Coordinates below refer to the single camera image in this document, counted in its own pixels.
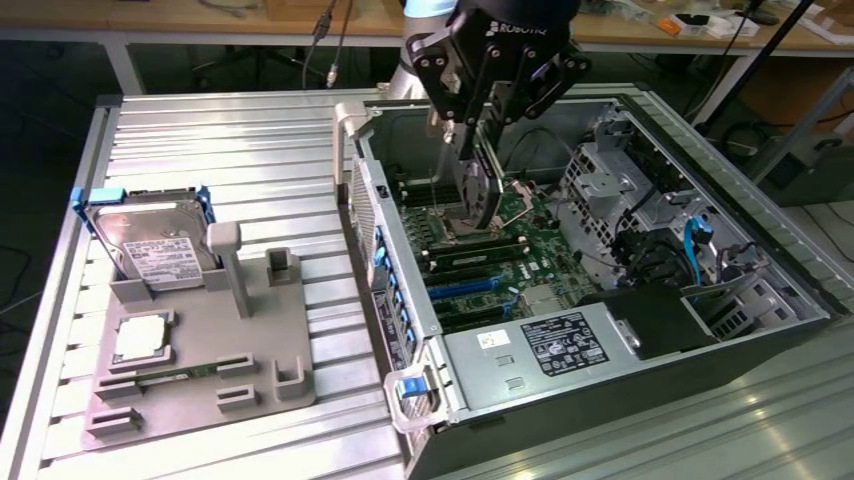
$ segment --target ventilation grille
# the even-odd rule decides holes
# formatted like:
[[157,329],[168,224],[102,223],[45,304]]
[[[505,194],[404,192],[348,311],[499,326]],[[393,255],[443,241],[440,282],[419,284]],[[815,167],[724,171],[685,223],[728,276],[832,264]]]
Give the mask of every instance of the ventilation grille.
[[349,210],[351,220],[356,235],[359,237],[359,246],[361,247],[361,259],[365,262],[373,256],[373,207],[371,205],[371,197],[368,196],[368,186],[364,184],[361,175],[361,165],[353,165],[351,194],[349,194]]

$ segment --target hard drive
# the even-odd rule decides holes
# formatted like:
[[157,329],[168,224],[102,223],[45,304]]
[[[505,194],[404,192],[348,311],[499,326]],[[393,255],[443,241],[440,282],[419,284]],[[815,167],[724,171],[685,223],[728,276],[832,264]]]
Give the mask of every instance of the hard drive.
[[200,286],[201,272],[220,268],[205,246],[213,222],[206,188],[100,188],[76,210],[121,277],[144,280],[152,291]]

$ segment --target black cable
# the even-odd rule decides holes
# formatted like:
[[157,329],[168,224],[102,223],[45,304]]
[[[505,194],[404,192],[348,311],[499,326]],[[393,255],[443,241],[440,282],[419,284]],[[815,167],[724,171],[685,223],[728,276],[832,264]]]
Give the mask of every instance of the black cable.
[[80,107],[85,108],[86,110],[94,110],[94,105],[81,100],[76,95],[73,95],[68,90],[65,90],[60,86],[60,84],[56,82],[56,80],[53,80],[48,75],[41,73],[33,67],[30,67],[22,60],[16,58],[14,56],[12,56],[10,58],[12,58],[12,61],[14,61],[14,63],[17,63],[21,67],[24,67],[25,70],[29,71],[29,73],[32,73],[36,77],[41,78],[41,80],[44,80],[48,83],[48,85],[53,88],[53,90],[56,90],[56,92],[62,97],[65,97],[68,100],[70,100],[73,103],[76,103]]
[[315,48],[317,48],[317,42],[325,38],[327,33],[329,33],[329,27],[332,25],[332,10],[335,10],[335,4],[337,0],[329,0],[329,5],[325,7],[325,11],[320,14],[317,18],[317,23],[315,23],[315,29],[311,32],[311,47],[308,47],[308,53],[305,54],[305,60],[303,61],[303,74],[301,74],[301,85],[303,90],[305,88],[305,77],[308,76],[308,63],[311,62],[311,56],[315,53]]
[[509,149],[509,154],[507,155],[507,160],[504,160],[504,164],[501,165],[501,169],[503,170],[507,170],[509,168],[509,164],[511,164],[511,161],[512,161],[512,156],[516,153],[519,145],[521,145],[521,142],[524,141],[527,136],[531,135],[532,133],[544,133],[563,147],[563,150],[565,150],[565,153],[569,156],[573,155],[572,147],[569,147],[569,144],[565,143],[565,141],[560,138],[560,136],[555,133],[555,131],[548,129],[548,128],[545,128],[545,127],[543,127],[541,125],[537,125],[536,127],[532,127],[529,130],[527,130],[519,136],[519,140],[516,140],[516,143],[513,144],[512,148]]
[[649,67],[645,63],[637,60],[633,53],[628,53],[627,55],[628,55],[628,58],[631,58],[631,61],[635,62],[637,66],[643,68],[647,72],[656,73],[656,74],[660,73],[657,70]]
[[[748,16],[750,13],[752,13],[752,12],[748,12],[747,10],[744,11],[744,16],[742,17],[742,21],[739,22],[738,28],[735,29],[735,34],[732,35],[732,38],[730,39],[730,43],[727,44],[726,49],[723,50],[723,55],[720,55],[720,61],[722,62],[726,62],[726,55],[730,53],[730,50],[732,49],[732,45],[735,44],[735,39],[738,38],[738,35],[742,33],[742,28],[744,28],[744,22],[747,21],[747,16]],[[711,96],[711,92],[715,91],[715,88],[720,84],[720,80],[723,80],[723,75],[726,75],[726,72],[727,72],[727,68],[726,68],[726,63],[724,63],[724,64],[720,65],[720,71],[718,72],[718,78],[715,79],[715,81],[711,84],[711,87],[708,88],[708,93],[706,94],[706,98],[699,102],[699,104],[696,105],[696,107],[693,109],[688,110],[691,108],[691,103],[693,103],[693,99],[696,98],[696,95],[699,95],[699,92],[702,92],[702,90],[703,90],[702,85],[693,91],[693,94],[691,95],[691,98],[688,99],[688,103],[685,103],[684,109],[681,110],[681,116],[683,117],[685,117],[687,115],[693,113],[693,110],[700,108],[703,103],[706,103],[706,101],[708,100],[708,97]]]
[[2,301],[2,303],[0,303],[0,310],[2,310],[14,301],[14,297],[17,296],[17,289],[20,288],[21,280],[24,278],[24,273],[26,273],[26,269],[29,268],[29,264],[32,263],[32,256],[24,250],[14,247],[6,247],[5,245],[0,245],[0,249],[13,252],[24,257],[24,265],[17,271],[17,274],[14,275],[14,280],[12,281],[12,290],[6,295],[6,299]]
[[649,187],[647,192],[643,194],[643,197],[640,197],[640,200],[637,200],[637,203],[635,203],[635,206],[631,208],[627,208],[623,214],[619,216],[619,218],[616,219],[616,222],[613,223],[613,239],[611,241],[616,241],[616,234],[619,233],[617,230],[619,230],[620,222],[640,209],[640,207],[645,204],[645,202],[649,201],[649,198],[652,198],[652,194],[655,194],[656,191],[657,189],[655,188],[655,186]]
[[812,213],[806,209],[804,206],[800,207],[800,210],[803,210],[803,212],[807,214],[807,216],[810,217],[810,219],[812,220],[812,223],[815,223],[815,226],[818,227],[818,229],[822,231],[822,233],[824,234],[824,236],[827,237],[827,239],[830,240],[830,243],[832,243],[832,246],[836,248],[836,251],[839,252],[839,255],[842,255],[842,257],[851,263],[854,263],[854,258],[848,257],[844,253],[844,251],[842,250],[842,247],[839,246],[839,244],[836,243],[836,241],[832,239],[832,236],[830,235],[830,232],[827,232],[827,230],[824,229],[824,227],[822,226],[820,223],[818,223],[818,219],[815,218],[815,216],[812,215]]
[[827,208],[830,209],[832,214],[836,216],[836,218],[854,227],[854,222],[851,222],[851,220],[848,220],[842,215],[839,215],[839,212],[836,211],[835,208],[832,208],[832,205],[830,205],[828,203],[826,203],[824,205],[827,205]]
[[341,34],[337,36],[337,48],[335,49],[335,60],[332,60],[332,66],[329,67],[329,73],[325,77],[325,88],[332,88],[335,80],[337,80],[337,61],[341,56],[341,48],[344,47],[344,37],[347,36],[347,25],[349,25],[349,17],[352,15],[352,4],[355,0],[349,0],[347,3],[347,13],[344,14],[344,25],[341,25]]
[[[834,115],[827,118],[822,118],[815,123],[820,124],[820,123],[832,122],[835,120],[846,118],[851,114],[854,114],[854,110],[847,110],[846,112],[838,115]],[[730,158],[730,160],[735,160],[740,163],[744,163],[747,160],[752,158],[752,155],[736,155],[730,149],[730,140],[732,139],[732,136],[735,135],[735,133],[740,131],[748,131],[754,133],[758,137],[756,148],[759,148],[764,144],[764,142],[771,138],[771,136],[764,132],[764,130],[762,130],[762,128],[787,128],[794,126],[795,126],[794,123],[770,123],[763,120],[752,120],[748,122],[735,122],[732,125],[727,127],[727,129],[723,131],[723,134],[720,135],[720,141],[719,141],[720,150],[723,151],[724,155]]]

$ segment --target wire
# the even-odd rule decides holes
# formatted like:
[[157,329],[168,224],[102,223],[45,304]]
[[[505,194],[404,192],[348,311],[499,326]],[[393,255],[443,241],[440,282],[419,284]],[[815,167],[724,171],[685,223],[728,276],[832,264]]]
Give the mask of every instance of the wire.
[[628,58],[631,58],[631,61],[635,62],[637,64],[637,66],[640,68],[643,68],[647,72],[651,73],[660,73],[657,70],[655,70],[652,67],[649,67],[645,63],[643,63],[640,60],[637,60],[637,58],[635,57],[633,53],[628,53]]
[[[730,43],[727,44],[726,49],[723,50],[723,54],[720,55],[720,58],[722,58],[723,61],[726,60],[726,55],[730,53],[730,50],[732,49],[732,45],[735,44],[735,39],[738,38],[738,35],[742,33],[742,28],[744,28],[744,22],[747,21],[747,17],[750,16],[748,13],[750,12],[744,12],[744,16],[742,17],[742,21],[739,22],[738,28],[735,29],[735,34],[732,35],[732,38],[730,39]],[[723,76],[726,75],[727,70],[728,69],[726,68],[726,66],[720,65],[720,71],[718,72],[718,78],[715,79],[714,83],[711,84],[711,87],[708,88],[708,92],[706,93],[706,97],[696,104],[696,106],[685,113],[684,110],[687,110],[691,107],[691,103],[693,103],[693,98],[696,98],[696,95],[703,90],[702,85],[693,91],[693,94],[691,95],[688,103],[684,105],[684,110],[683,110],[683,113],[681,113],[681,116],[684,118],[688,118],[696,111],[699,111],[700,108],[703,108],[703,105],[708,101],[708,98],[711,98],[711,94],[714,93],[715,89],[718,88],[718,85],[720,84],[720,81],[723,80]]]
[[94,105],[92,105],[89,102],[84,101],[80,99],[80,97],[77,97],[76,95],[73,95],[70,92],[68,92],[68,90],[65,90],[58,83],[56,82],[56,80],[53,80],[48,75],[45,75],[44,73],[41,73],[38,70],[36,70],[33,67],[30,67],[21,59],[16,58],[14,56],[10,57],[12,61],[14,63],[17,63],[21,67],[24,67],[25,70],[29,71],[29,73],[32,73],[36,77],[41,78],[41,80],[44,80],[48,85],[53,88],[53,90],[56,90],[56,92],[65,97],[68,100],[70,100],[73,103],[76,103],[80,107],[82,107],[86,110],[94,110]]
[[14,280],[12,280],[12,290],[9,291],[6,299],[2,301],[2,303],[0,303],[0,308],[5,308],[14,301],[14,296],[17,295],[17,289],[20,288],[24,273],[26,273],[26,268],[29,268],[29,264],[32,263],[32,256],[24,250],[14,247],[6,247],[5,245],[0,245],[0,250],[6,250],[24,257],[24,265],[14,275]]
[[851,220],[848,220],[847,218],[844,218],[842,215],[839,215],[839,212],[836,211],[835,208],[832,208],[832,205],[826,203],[824,205],[827,205],[827,208],[830,209],[830,211],[832,212],[832,214],[836,216],[836,218],[839,220],[842,220],[844,223],[847,223],[848,225],[851,225],[854,227],[854,222],[851,222]]
[[315,54],[315,49],[317,48],[317,43],[320,40],[325,38],[327,33],[329,33],[329,26],[332,25],[332,10],[335,10],[335,4],[337,0],[329,0],[329,5],[325,7],[325,11],[320,14],[317,18],[317,22],[315,23],[315,29],[311,32],[311,47],[308,47],[308,53],[305,54],[305,61],[303,62],[303,72],[301,72],[301,85],[303,90],[305,88],[307,76],[308,76],[308,64],[311,63],[311,56]]
[[604,260],[601,260],[599,257],[596,257],[592,253],[587,253],[583,250],[575,250],[577,253],[580,253],[583,256],[585,256],[588,259],[591,259],[593,262],[599,262],[601,265],[604,265],[605,267],[611,267],[611,268],[619,268],[621,270],[625,270],[625,267],[623,267],[621,265],[616,265],[613,263],[608,263]]
[[649,201],[649,198],[652,198],[652,194],[656,192],[656,188],[655,186],[649,187],[649,189],[647,190],[647,192],[643,194],[643,197],[640,197],[640,200],[637,200],[637,203],[635,203],[635,206],[625,209],[625,211],[623,212],[623,214],[619,216],[619,218],[616,219],[616,222],[613,222],[613,240],[616,241],[616,234],[617,234],[617,230],[619,230],[619,224],[620,222],[628,218],[643,206],[643,204],[645,202]]
[[0,310],[0,317],[2,315],[5,315],[8,312],[10,312],[12,310],[14,310],[17,307],[20,307],[22,304],[25,304],[28,301],[30,301],[33,298],[36,298],[38,295],[41,295],[44,293],[44,290],[41,290],[40,292],[33,293],[32,295],[29,295],[26,298],[20,299],[17,302],[14,302],[12,305],[9,305],[8,307],[5,307],[2,310]]
[[565,143],[565,141],[560,138],[560,136],[555,133],[555,131],[548,129],[548,128],[545,128],[545,127],[543,127],[541,125],[537,125],[536,127],[533,127],[529,130],[527,130],[519,136],[519,140],[516,140],[516,143],[513,144],[512,148],[509,149],[509,155],[507,155],[507,160],[504,160],[504,164],[501,165],[501,169],[503,170],[507,170],[509,168],[509,164],[512,162],[512,157],[513,157],[513,155],[516,153],[519,145],[521,145],[521,142],[524,141],[527,136],[531,135],[532,133],[544,133],[563,147],[563,150],[565,150],[565,153],[569,156],[573,155],[572,147],[569,147],[569,144]]
[[344,14],[344,25],[341,26],[341,34],[337,36],[337,48],[335,49],[335,60],[332,60],[332,66],[329,67],[329,73],[325,77],[325,88],[332,88],[335,80],[337,80],[337,61],[341,56],[341,48],[344,47],[344,37],[347,36],[347,25],[349,24],[349,17],[352,15],[352,4],[355,0],[349,0],[347,3],[347,13]]
[[[818,120],[815,123],[820,124],[820,123],[827,123],[827,122],[834,122],[842,118],[846,118],[848,115],[854,114],[854,110],[847,110],[843,113],[834,115],[831,117],[827,118],[822,118],[820,120]],[[764,144],[764,142],[767,142],[767,140],[771,138],[771,136],[764,132],[764,130],[762,130],[763,127],[770,127],[770,128],[787,128],[787,127],[794,127],[795,124],[794,123],[768,123],[763,120],[752,120],[748,122],[735,122],[732,125],[730,125],[727,127],[727,129],[723,131],[723,134],[720,135],[720,140],[718,140],[718,143],[720,145],[720,151],[726,154],[726,156],[731,159],[731,160],[736,160],[742,163],[744,163],[747,160],[750,160],[755,154],[751,155],[738,155],[732,152],[732,150],[730,149],[730,145],[738,145],[742,147],[750,147],[748,145],[732,142],[732,136],[735,135],[736,132],[740,131],[748,131],[751,133],[754,133],[756,135],[756,144],[758,146],[762,146],[762,144]]]
[[822,233],[824,234],[824,236],[827,237],[827,239],[830,240],[830,243],[832,243],[832,246],[836,248],[836,251],[839,252],[839,255],[842,255],[842,257],[851,263],[854,263],[854,258],[848,257],[844,253],[844,251],[842,250],[842,247],[839,246],[839,244],[836,243],[836,241],[834,240],[832,236],[830,235],[830,232],[824,229],[824,227],[822,226],[820,223],[818,223],[818,219],[815,218],[815,216],[812,215],[812,213],[807,210],[807,208],[804,206],[800,206],[800,209],[803,210],[803,213],[807,214],[807,216],[810,217],[810,219],[812,220],[812,223],[815,223],[815,226],[818,227],[818,229],[822,231]]

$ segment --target metal workbench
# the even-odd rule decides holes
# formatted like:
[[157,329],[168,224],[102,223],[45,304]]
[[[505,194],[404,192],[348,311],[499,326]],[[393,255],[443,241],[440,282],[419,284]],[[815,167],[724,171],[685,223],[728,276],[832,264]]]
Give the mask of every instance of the metal workbench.
[[[112,265],[69,212],[6,420],[1,478],[401,479],[332,196],[331,107],[373,97],[368,90],[128,97],[96,110],[76,186],[208,185],[217,219],[241,224],[240,256],[271,246],[301,256],[319,401],[81,451]],[[851,372],[854,328],[843,321],[726,387],[451,477],[848,477]]]

